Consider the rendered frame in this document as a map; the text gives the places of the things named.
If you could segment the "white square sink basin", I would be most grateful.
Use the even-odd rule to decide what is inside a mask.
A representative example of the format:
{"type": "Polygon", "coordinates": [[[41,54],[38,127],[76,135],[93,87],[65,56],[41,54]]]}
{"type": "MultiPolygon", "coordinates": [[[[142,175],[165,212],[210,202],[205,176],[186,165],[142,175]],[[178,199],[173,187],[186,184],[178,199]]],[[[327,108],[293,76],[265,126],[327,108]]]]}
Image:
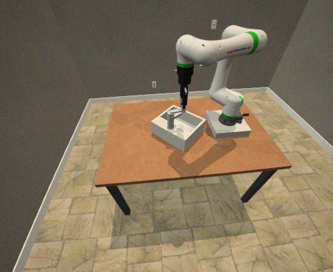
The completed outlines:
{"type": "Polygon", "coordinates": [[[181,108],[172,105],[151,121],[152,133],[184,152],[203,133],[206,119],[186,111],[174,119],[174,129],[168,129],[167,112],[174,109],[181,108]]]}

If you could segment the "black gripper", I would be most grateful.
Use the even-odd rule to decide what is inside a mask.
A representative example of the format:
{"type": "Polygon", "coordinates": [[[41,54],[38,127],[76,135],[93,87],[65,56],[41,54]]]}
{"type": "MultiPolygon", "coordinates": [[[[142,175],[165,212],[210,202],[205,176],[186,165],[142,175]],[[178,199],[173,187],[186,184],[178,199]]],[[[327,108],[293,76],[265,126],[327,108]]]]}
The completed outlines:
{"type": "Polygon", "coordinates": [[[187,99],[188,99],[188,85],[191,83],[191,77],[178,77],[178,83],[182,86],[180,89],[180,107],[181,112],[186,112],[187,99]]]}

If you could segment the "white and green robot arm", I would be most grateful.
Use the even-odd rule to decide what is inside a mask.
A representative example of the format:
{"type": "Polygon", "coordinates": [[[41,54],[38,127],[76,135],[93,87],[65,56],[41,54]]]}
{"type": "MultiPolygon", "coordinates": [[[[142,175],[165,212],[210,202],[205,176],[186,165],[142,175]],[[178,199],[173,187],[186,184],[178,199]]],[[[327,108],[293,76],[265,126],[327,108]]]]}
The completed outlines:
{"type": "Polygon", "coordinates": [[[244,96],[226,88],[230,68],[235,56],[257,53],[265,47],[267,40],[266,33],[260,29],[236,25],[227,27],[222,33],[222,39],[218,41],[205,41],[183,35],[176,44],[177,69],[174,72],[180,77],[191,77],[195,70],[194,63],[208,67],[218,62],[209,97],[223,106],[219,116],[221,124],[240,124],[243,116],[249,116],[249,113],[240,112],[244,96]]]}

